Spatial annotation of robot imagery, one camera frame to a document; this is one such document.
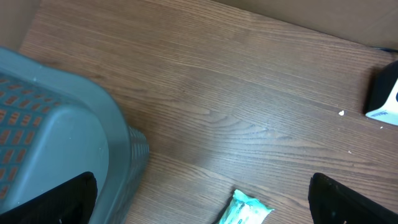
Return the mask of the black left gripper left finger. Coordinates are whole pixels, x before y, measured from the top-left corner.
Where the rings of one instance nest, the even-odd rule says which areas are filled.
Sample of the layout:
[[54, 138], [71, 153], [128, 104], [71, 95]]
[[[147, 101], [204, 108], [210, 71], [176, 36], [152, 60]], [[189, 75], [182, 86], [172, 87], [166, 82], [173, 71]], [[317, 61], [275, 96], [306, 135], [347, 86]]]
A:
[[88, 224], [98, 194], [92, 172], [84, 172], [63, 184], [1, 214], [7, 224]]

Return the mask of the teal wet wipes pack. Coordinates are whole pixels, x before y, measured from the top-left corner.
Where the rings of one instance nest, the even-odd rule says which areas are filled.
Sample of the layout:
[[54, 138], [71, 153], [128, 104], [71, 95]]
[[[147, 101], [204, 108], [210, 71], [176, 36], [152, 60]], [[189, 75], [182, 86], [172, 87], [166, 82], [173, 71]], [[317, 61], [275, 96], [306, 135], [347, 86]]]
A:
[[218, 224], [262, 224], [273, 210], [236, 189]]

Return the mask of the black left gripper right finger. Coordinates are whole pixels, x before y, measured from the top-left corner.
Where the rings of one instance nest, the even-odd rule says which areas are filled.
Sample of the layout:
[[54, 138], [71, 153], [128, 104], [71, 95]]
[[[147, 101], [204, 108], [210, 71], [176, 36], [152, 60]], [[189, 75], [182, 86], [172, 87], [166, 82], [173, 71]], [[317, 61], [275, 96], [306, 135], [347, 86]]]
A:
[[397, 224], [397, 214], [322, 173], [310, 180], [314, 224]]

